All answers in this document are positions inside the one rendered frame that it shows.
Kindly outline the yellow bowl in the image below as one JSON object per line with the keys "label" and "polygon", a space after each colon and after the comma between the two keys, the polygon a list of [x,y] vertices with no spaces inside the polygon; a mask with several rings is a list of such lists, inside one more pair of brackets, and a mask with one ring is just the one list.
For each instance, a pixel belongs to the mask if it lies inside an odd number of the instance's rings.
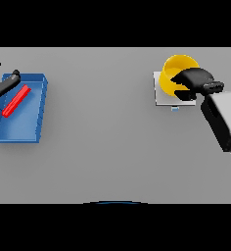
{"label": "yellow bowl", "polygon": [[181,71],[198,68],[198,62],[188,55],[172,55],[164,63],[159,77],[159,85],[168,96],[174,97],[175,90],[187,90],[182,84],[176,84],[171,79]]}

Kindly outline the red beaker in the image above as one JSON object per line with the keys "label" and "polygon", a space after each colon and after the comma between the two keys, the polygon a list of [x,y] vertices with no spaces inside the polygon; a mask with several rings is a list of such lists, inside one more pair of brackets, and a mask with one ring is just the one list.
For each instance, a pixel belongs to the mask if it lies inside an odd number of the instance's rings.
{"label": "red beaker", "polygon": [[12,98],[12,100],[6,105],[6,107],[2,110],[2,116],[4,118],[9,118],[13,112],[18,108],[18,106],[22,103],[24,98],[30,92],[31,88],[26,84],[18,91],[18,93]]}

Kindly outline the blue tray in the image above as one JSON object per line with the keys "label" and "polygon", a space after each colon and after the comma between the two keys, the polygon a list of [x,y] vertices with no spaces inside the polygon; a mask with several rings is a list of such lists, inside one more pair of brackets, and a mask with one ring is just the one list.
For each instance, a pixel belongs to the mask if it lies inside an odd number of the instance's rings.
{"label": "blue tray", "polygon": [[[2,111],[24,85],[30,88],[30,91],[15,111],[5,118]],[[0,143],[39,142],[47,85],[45,74],[21,74],[21,82],[0,97]]]}

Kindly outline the pale square measuring scale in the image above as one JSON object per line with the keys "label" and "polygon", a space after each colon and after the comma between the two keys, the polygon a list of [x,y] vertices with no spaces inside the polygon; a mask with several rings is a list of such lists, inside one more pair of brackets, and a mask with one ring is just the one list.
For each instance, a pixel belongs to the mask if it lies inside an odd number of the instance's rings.
{"label": "pale square measuring scale", "polygon": [[194,107],[196,101],[181,101],[177,97],[166,94],[159,84],[160,72],[153,72],[155,103],[157,106],[169,107],[172,112],[178,112],[180,107]]}

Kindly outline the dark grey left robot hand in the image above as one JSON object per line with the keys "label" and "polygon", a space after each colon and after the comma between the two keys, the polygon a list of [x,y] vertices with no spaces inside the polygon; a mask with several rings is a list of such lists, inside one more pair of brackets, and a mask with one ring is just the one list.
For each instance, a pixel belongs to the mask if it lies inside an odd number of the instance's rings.
{"label": "dark grey left robot hand", "polygon": [[0,96],[6,94],[21,82],[21,75],[18,70],[14,70],[12,74],[5,80],[0,82]]}

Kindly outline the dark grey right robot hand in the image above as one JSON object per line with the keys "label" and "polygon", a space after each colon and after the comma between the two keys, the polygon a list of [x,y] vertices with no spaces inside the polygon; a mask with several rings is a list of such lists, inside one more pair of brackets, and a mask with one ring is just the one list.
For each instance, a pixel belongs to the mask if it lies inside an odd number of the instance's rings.
{"label": "dark grey right robot hand", "polygon": [[207,96],[223,91],[224,83],[214,79],[213,75],[202,68],[185,69],[172,79],[176,85],[185,86],[185,90],[176,89],[174,94],[182,101],[193,101],[197,94]]}

